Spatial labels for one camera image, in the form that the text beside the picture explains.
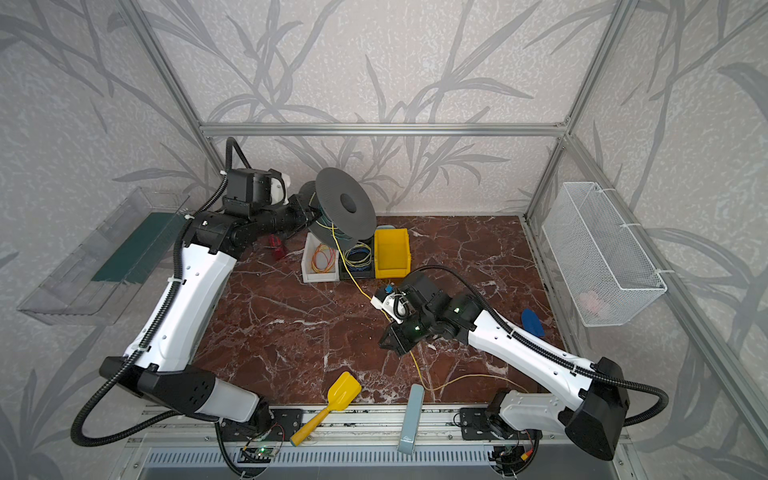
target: yellow wire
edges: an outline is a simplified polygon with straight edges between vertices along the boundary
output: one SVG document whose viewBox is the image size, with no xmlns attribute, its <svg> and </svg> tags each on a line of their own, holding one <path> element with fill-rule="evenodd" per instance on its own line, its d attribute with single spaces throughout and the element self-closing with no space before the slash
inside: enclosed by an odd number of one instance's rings
<svg viewBox="0 0 768 480">
<path fill-rule="evenodd" d="M 462 376 L 458 377 L 457 379 L 453 379 L 450 382 L 443 383 L 439 387 L 431 389 L 428 386 L 424 385 L 424 378 L 422 377 L 422 371 L 419 368 L 419 363 L 416 362 L 416 357 L 413 355 L 413 352 L 411 352 L 411 358 L 413 359 L 413 364 L 416 365 L 416 372 L 419 373 L 419 381 L 422 383 L 422 386 L 424 387 L 424 390 L 429 390 L 430 392 L 437 392 L 438 390 L 444 389 L 446 386 L 451 385 L 453 382 L 458 382 L 461 379 L 466 379 L 466 378 L 471 377 L 471 376 L 487 376 L 487 377 L 492 378 L 492 379 L 499 379 L 499 380 L 504 380 L 505 382 L 509 382 L 512 385 L 518 387 L 520 390 L 522 390 L 523 393 L 528 393 L 528 390 L 523 388 L 521 385 L 519 385 L 519 384 L 517 384 L 515 382 L 512 382 L 510 379 L 508 379 L 506 377 L 498 376 L 498 375 L 489 375 L 489 374 L 486 374 L 486 373 L 469 373 L 467 375 L 462 375 Z"/>
<path fill-rule="evenodd" d="M 336 227 L 331 225 L 331 227 L 326 227 L 326 228 L 331 230 L 331 235 L 333 235 L 333 241 L 336 242 L 336 249 L 340 252 L 341 251 L 341 247 L 339 247 L 339 241 L 336 239 Z M 360 288 L 360 285 L 357 283 L 357 280 L 355 280 L 355 277 L 352 276 L 352 273 L 349 271 L 349 268 L 346 265 L 346 259 L 344 258 L 344 256 L 340 255 L 340 257 L 342 258 L 342 263 L 344 264 L 344 268 L 346 269 L 346 272 L 349 274 L 349 277 L 352 278 L 352 281 L 355 283 L 355 286 L 357 286 L 357 289 L 360 290 L 360 293 L 365 295 L 368 300 L 371 300 L 371 297 L 368 295 L 368 293 L 365 293 L 364 291 L 362 291 L 362 288 Z M 382 313 L 384 313 L 384 316 L 386 317 L 387 321 L 389 321 L 389 322 L 392 321 L 389 318 L 389 315 L 387 315 L 384 310 L 382 310 Z M 419 381 L 421 382 L 421 384 L 424 387 L 424 389 L 425 390 L 429 390 L 430 392 L 436 392 L 437 390 L 444 389 L 446 386 L 451 385 L 453 382 L 458 382 L 461 379 L 466 379 L 466 378 L 471 377 L 471 376 L 485 376 L 485 377 L 490 377 L 492 379 L 504 380 L 505 382 L 509 382 L 512 385 L 518 387 L 524 393 L 528 393 L 528 390 L 524 389 L 522 386 L 518 385 L 517 383 L 512 382 L 508 378 L 505 378 L 503 376 L 498 376 L 498 375 L 487 375 L 485 373 L 470 373 L 468 375 L 462 375 L 462 376 L 458 377 L 457 379 L 453 379 L 450 382 L 443 383 L 439 387 L 432 389 L 432 388 L 429 388 L 428 386 L 424 385 L 424 377 L 422 377 L 422 370 L 419 368 L 419 363 L 416 362 L 416 357 L 413 355 L 413 352 L 411 352 L 411 358 L 413 359 L 413 364 L 416 365 L 416 372 L 419 374 Z"/>
<path fill-rule="evenodd" d="M 341 252 L 341 247 L 339 247 L 339 241 L 336 239 L 336 227 L 334 227 L 333 224 L 331 224 L 331 227 L 327 227 L 327 228 L 331 229 L 331 235 L 333 235 L 333 241 L 336 242 L 336 249 L 339 252 Z M 352 281 L 355 283 L 355 286 L 357 286 L 357 289 L 360 290 L 360 293 L 362 293 L 363 295 L 366 296 L 368 301 L 370 301 L 371 297 L 368 295 L 368 293 L 365 293 L 365 292 L 362 291 L 362 288 L 360 288 L 360 285 L 357 283 L 357 280 L 355 280 L 355 277 L 352 276 L 352 273 L 349 271 L 349 267 L 346 265 L 346 258 L 344 258 L 343 255 L 339 255 L 339 257 L 341 257 L 342 263 L 344 264 L 344 269 L 349 274 L 349 277 L 352 279 Z"/>
</svg>

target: brown marble table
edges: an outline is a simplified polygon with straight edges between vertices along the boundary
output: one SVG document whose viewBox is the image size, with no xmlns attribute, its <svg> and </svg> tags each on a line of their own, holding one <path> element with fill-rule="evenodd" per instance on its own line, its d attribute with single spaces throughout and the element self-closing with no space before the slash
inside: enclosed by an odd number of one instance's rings
<svg viewBox="0 0 768 480">
<path fill-rule="evenodd" d="M 380 217 L 379 224 L 409 229 L 414 268 L 450 266 L 518 325 L 524 309 L 535 311 L 545 340 L 562 348 L 517 217 Z M 356 402 L 407 402 L 411 384 L 419 382 L 413 359 L 379 348 L 387 321 L 351 281 L 301 283 L 305 238 L 301 233 L 289 239 L 290 254 L 279 261 L 265 247 L 246 253 L 235 266 L 194 365 L 273 404 L 324 403 L 328 388 L 346 370 L 362 384 Z M 461 291 L 449 274 L 434 270 L 429 275 L 449 294 Z M 363 280 L 360 286 L 372 294 L 384 282 Z M 518 370 L 455 340 L 425 339 L 413 353 L 427 386 L 484 373 L 536 391 L 536 383 Z M 425 402 L 490 402 L 506 386 L 500 379 L 461 379 L 427 392 Z"/>
</svg>

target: wallpaper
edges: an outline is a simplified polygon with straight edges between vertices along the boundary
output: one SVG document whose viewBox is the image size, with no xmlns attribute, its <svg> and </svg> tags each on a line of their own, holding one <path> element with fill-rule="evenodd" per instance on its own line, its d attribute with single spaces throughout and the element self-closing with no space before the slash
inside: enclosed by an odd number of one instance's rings
<svg viewBox="0 0 768 480">
<path fill-rule="evenodd" d="M 550 137 L 250 137 L 243 152 L 288 174 L 290 193 L 338 167 L 383 214 L 511 215 L 525 212 L 553 147 Z"/>
<path fill-rule="evenodd" d="M 204 122 L 559 122 L 614 0 L 141 5 Z"/>
<path fill-rule="evenodd" d="M 768 395 L 768 2 L 637 11 L 580 139 Z"/>
<path fill-rule="evenodd" d="M 541 225 L 562 182 L 586 180 L 566 152 L 531 216 L 531 229 L 566 311 L 567 318 L 558 321 L 570 326 L 580 354 L 592 359 L 606 356 L 621 366 L 627 380 L 657 386 L 670 396 L 670 405 L 659 416 L 628 427 L 647 477 L 768 478 L 765 452 L 690 344 L 663 296 L 623 326 L 588 329 L 581 323 Z M 653 396 L 629 393 L 629 415 L 655 402 Z"/>
<path fill-rule="evenodd" d="M 46 326 L 19 303 L 137 186 L 199 197 L 213 178 L 116 6 L 0 3 L 0 477 L 106 478 L 121 444 L 74 446 L 68 429 L 151 314 L 158 270 L 114 326 Z M 142 403 L 111 392 L 92 435 L 132 425 Z"/>
</svg>

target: clear plastic tray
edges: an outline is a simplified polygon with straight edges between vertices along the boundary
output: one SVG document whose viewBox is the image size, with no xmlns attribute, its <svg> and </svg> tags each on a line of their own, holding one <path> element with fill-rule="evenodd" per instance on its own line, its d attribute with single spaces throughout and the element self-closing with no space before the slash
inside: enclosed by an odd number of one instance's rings
<svg viewBox="0 0 768 480">
<path fill-rule="evenodd" d="M 112 325 L 123 313 L 162 254 L 178 234 L 179 218 L 189 195 L 137 188 L 88 238 L 33 291 L 19 311 L 49 325 Z M 128 237 L 154 217 L 152 235 L 146 245 L 134 246 L 131 258 L 113 258 Z M 102 267 L 117 260 L 121 265 L 104 272 Z"/>
</svg>

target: metal mesh basket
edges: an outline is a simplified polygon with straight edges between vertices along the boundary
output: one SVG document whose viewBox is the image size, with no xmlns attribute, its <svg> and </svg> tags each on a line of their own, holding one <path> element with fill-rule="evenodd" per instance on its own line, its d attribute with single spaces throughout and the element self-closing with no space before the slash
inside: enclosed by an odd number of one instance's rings
<svg viewBox="0 0 768 480">
<path fill-rule="evenodd" d="M 623 325 L 667 291 L 594 182 L 563 183 L 543 231 L 585 326 Z"/>
</svg>

